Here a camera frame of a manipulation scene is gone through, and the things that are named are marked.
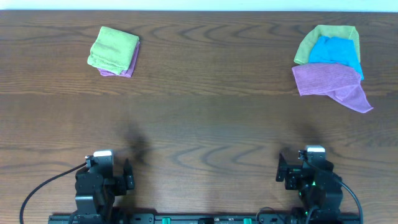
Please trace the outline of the purple cloth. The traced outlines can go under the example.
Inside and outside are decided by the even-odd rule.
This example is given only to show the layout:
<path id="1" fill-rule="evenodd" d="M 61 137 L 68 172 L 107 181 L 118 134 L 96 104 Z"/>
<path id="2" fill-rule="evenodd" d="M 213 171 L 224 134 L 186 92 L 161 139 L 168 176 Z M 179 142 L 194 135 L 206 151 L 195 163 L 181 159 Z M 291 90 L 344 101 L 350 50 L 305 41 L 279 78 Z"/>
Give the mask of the purple cloth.
<path id="1" fill-rule="evenodd" d="M 361 86 L 361 75 L 352 67 L 338 63 L 308 63 L 292 67 L 301 96 L 328 96 L 339 104 L 367 113 L 369 104 Z"/>
<path id="2" fill-rule="evenodd" d="M 97 68 L 97 70 L 104 77 L 119 76 L 119 77 L 131 78 L 132 74 L 134 73 L 134 68 L 136 66 L 140 44 L 141 44 L 140 42 L 137 43 L 136 48 L 134 49 L 134 54 L 133 54 L 130 66 L 127 70 L 123 70 L 120 74 L 116 74 L 116 73 L 110 72 L 109 70 L 105 70 L 105 69 L 101 69 L 101 68 Z"/>

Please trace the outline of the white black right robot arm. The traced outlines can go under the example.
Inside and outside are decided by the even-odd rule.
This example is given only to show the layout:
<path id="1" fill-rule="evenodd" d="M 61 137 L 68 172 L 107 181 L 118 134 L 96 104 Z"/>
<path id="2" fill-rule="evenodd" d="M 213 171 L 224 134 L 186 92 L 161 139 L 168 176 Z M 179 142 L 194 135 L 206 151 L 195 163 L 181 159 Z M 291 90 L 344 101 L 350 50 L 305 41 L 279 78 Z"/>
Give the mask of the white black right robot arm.
<path id="1" fill-rule="evenodd" d="M 325 152 L 302 150 L 301 165 L 288 164 L 282 154 L 275 180 L 283 182 L 286 190 L 296 190 L 303 207 L 294 208 L 286 223 L 339 223 L 343 199 L 334 165 L 326 160 Z"/>

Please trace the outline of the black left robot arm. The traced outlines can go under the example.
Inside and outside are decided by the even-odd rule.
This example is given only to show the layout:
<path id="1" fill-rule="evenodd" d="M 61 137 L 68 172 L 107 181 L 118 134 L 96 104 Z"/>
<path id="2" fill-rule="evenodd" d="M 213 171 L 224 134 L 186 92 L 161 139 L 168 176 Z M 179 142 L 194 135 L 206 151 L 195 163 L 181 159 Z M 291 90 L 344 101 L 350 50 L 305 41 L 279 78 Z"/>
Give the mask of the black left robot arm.
<path id="1" fill-rule="evenodd" d="M 132 165 L 126 159 L 123 174 L 113 174 L 112 156 L 87 156 L 86 166 L 76 175 L 75 202 L 77 214 L 108 221 L 115 197 L 135 188 Z"/>

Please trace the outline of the folded purple cloth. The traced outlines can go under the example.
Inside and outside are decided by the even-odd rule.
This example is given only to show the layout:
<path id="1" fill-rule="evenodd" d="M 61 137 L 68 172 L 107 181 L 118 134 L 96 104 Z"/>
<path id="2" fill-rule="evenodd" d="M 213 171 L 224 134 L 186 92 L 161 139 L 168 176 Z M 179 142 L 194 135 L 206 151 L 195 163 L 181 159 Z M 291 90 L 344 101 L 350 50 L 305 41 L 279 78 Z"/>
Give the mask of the folded purple cloth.
<path id="1" fill-rule="evenodd" d="M 132 74 L 134 73 L 134 68 L 136 66 L 140 44 L 141 44 L 140 42 L 137 43 L 136 48 L 134 49 L 134 54 L 133 54 L 130 66 L 127 70 L 123 70 L 120 74 L 116 74 L 116 73 L 110 72 L 109 70 L 105 70 L 105 69 L 101 69 L 101 68 L 97 68 L 97 70 L 104 77 L 119 76 L 119 77 L 131 78 Z"/>

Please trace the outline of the folded green cloth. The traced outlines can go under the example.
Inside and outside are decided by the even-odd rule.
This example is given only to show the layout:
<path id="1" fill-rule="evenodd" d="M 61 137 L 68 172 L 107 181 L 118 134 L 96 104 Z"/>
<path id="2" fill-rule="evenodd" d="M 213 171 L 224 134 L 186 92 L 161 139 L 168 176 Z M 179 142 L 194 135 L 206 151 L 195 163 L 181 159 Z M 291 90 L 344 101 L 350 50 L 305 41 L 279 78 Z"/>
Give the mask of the folded green cloth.
<path id="1" fill-rule="evenodd" d="M 120 75 L 128 70 L 138 43 L 136 35 L 103 26 L 90 49 L 87 63 Z"/>

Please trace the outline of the green cloth in pile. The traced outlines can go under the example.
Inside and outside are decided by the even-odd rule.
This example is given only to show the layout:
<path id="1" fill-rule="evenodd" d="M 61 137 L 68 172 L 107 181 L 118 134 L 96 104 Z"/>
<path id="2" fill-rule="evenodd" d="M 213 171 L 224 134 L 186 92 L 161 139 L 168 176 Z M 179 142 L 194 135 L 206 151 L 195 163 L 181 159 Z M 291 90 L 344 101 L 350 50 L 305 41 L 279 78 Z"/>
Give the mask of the green cloth in pile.
<path id="1" fill-rule="evenodd" d="M 310 52 L 321 36 L 352 40 L 358 60 L 361 61 L 359 33 L 355 26 L 317 25 L 301 41 L 294 57 L 296 64 L 303 65 L 308 63 Z"/>

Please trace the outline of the blue cloth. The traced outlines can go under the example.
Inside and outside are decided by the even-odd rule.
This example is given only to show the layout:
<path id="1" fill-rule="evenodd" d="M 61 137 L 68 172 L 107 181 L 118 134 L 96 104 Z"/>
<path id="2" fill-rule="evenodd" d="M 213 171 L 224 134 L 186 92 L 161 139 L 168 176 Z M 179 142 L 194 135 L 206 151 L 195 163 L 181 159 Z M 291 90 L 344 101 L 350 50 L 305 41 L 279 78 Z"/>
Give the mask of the blue cloth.
<path id="1" fill-rule="evenodd" d="M 352 40 L 321 36 L 310 52 L 309 63 L 339 63 L 352 67 L 364 80 L 359 56 Z"/>

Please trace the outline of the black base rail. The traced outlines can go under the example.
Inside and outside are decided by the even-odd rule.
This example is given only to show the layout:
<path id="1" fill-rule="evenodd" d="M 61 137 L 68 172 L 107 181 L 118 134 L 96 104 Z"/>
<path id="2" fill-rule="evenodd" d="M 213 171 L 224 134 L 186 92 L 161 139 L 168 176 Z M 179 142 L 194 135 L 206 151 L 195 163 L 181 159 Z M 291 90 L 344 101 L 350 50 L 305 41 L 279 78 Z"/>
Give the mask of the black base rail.
<path id="1" fill-rule="evenodd" d="M 122 218 L 113 218 L 109 222 L 100 221 L 99 218 L 75 215 L 73 221 L 69 221 L 71 215 L 51 215 L 49 224 L 82 224 L 82 223 L 117 223 L 117 224 L 277 224 L 277 223 L 305 223 L 306 218 L 292 220 L 290 215 L 275 215 L 263 213 L 255 215 L 153 215 L 150 213 L 136 213 Z M 343 215 L 337 221 L 319 221 L 315 219 L 309 223 L 360 223 L 355 215 Z"/>

